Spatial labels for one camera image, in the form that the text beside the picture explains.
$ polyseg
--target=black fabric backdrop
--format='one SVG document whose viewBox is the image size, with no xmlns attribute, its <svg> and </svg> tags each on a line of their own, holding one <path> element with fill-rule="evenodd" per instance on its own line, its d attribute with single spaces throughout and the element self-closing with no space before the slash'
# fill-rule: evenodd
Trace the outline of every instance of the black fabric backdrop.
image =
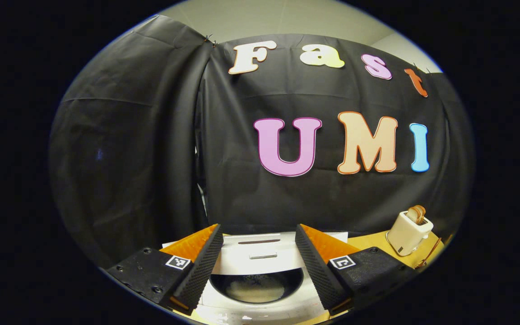
<svg viewBox="0 0 520 325">
<path fill-rule="evenodd" d="M 260 68 L 228 74 L 233 47 L 260 41 L 277 43 Z M 304 64 L 299 56 L 308 44 L 334 47 L 345 66 Z M 363 54 L 382 58 L 392 80 L 371 76 Z M 423 80 L 427 98 L 406 68 Z M 341 111 L 362 113 L 372 132 L 382 116 L 398 120 L 394 172 L 336 171 L 344 152 Z M 286 123 L 280 154 L 288 161 L 298 155 L 293 119 L 322 120 L 308 173 L 282 177 L 262 167 L 252 124 L 268 117 Z M 410 123 L 429 130 L 427 172 L 410 168 Z M 82 70 L 50 138 L 56 204 L 70 234 L 101 267 L 213 223 L 232 234 L 291 231 L 303 223 L 354 236 L 387 230 L 415 204 L 427 208 L 433 231 L 446 239 L 468 205 L 473 169 L 470 123 L 443 74 L 315 35 L 248 37 L 213 47 L 163 16 L 127 31 Z"/>
</svg>

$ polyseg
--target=pink letter u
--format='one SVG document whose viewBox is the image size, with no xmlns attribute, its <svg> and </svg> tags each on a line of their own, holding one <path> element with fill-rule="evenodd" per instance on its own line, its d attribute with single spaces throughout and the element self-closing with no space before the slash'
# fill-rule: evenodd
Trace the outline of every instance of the pink letter u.
<svg viewBox="0 0 520 325">
<path fill-rule="evenodd" d="M 316 130 L 322 127 L 322 121 L 312 117 L 301 117 L 292 122 L 300 131 L 300 154 L 296 161 L 280 159 L 280 130 L 284 128 L 281 119 L 261 119 L 254 122 L 258 131 L 258 152 L 260 163 L 270 173 L 295 177 L 307 173 L 314 164 L 316 149 Z"/>
</svg>

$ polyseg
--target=letter m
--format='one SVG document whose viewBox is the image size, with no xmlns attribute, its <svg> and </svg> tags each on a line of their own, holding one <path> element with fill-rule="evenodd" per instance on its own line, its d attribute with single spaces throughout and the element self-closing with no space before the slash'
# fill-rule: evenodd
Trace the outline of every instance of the letter m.
<svg viewBox="0 0 520 325">
<path fill-rule="evenodd" d="M 360 113 L 343 111 L 338 114 L 338 120 L 344 124 L 345 144 L 344 161 L 338 165 L 341 174 L 358 173 L 361 165 L 357 162 L 360 152 L 365 170 L 370 171 L 374 165 L 377 172 L 392 172 L 396 169 L 395 136 L 398 122 L 392 117 L 384 116 L 378 121 L 374 136 Z"/>
</svg>

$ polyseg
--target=ceiling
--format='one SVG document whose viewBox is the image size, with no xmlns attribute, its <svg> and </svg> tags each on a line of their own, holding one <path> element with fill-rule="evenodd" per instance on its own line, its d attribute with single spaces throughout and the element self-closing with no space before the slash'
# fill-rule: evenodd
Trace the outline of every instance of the ceiling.
<svg viewBox="0 0 520 325">
<path fill-rule="evenodd" d="M 367 13 L 336 0 L 186 0 L 160 12 L 218 43 L 276 33 L 346 39 L 383 50 L 425 72 L 440 68 L 415 44 Z"/>
</svg>

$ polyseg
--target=blue letter i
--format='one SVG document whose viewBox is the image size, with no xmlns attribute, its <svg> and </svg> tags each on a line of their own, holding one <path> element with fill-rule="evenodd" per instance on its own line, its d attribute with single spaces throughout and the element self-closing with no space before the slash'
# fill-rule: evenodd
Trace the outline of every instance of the blue letter i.
<svg viewBox="0 0 520 325">
<path fill-rule="evenodd" d="M 410 165 L 415 172 L 426 172 L 429 170 L 427 161 L 427 127 L 412 123 L 409 126 L 414 135 L 414 162 Z"/>
</svg>

